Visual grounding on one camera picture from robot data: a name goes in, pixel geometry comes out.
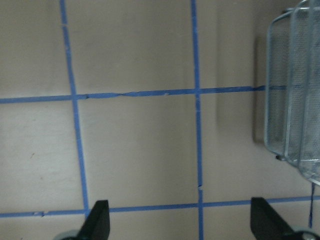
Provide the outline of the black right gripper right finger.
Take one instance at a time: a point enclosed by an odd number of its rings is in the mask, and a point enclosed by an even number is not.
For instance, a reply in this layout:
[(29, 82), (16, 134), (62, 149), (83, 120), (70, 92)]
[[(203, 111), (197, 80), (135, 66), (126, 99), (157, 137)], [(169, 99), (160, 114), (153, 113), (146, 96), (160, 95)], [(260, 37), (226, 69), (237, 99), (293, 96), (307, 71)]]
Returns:
[(256, 240), (299, 240), (300, 234), (263, 197), (252, 197), (250, 229)]

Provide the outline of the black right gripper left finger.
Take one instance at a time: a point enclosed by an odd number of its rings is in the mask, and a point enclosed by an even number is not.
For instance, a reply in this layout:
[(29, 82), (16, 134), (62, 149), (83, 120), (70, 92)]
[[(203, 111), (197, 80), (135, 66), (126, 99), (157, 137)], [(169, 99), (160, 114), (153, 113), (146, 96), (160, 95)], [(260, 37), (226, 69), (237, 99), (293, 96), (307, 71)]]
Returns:
[(76, 240), (107, 240), (110, 235), (110, 213), (108, 200), (95, 202)]

